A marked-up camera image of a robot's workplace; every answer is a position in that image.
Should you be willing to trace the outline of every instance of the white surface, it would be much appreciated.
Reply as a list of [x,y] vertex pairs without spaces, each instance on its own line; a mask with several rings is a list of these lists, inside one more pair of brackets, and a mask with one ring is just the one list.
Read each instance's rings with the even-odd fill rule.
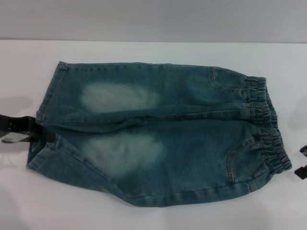
[[307,45],[0,41],[0,114],[35,115],[59,60],[221,66],[266,77],[293,169],[233,200],[168,208],[132,207],[25,169],[25,143],[0,144],[0,229],[289,230],[306,228]]
[[1,0],[0,39],[307,42],[306,0]]

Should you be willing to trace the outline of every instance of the denim jeans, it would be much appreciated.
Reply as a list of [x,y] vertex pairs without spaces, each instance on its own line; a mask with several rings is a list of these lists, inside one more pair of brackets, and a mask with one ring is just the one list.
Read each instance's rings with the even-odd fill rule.
[[60,62],[27,168],[143,207],[232,199],[291,168],[266,79],[206,66]]

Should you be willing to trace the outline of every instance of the tag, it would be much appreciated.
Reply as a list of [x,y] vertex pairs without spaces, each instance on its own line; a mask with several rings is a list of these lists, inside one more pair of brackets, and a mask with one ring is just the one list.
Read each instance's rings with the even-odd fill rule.
[[9,133],[0,138],[0,141],[7,141],[7,142],[18,142],[25,138],[29,137],[28,135],[21,134],[21,133]]

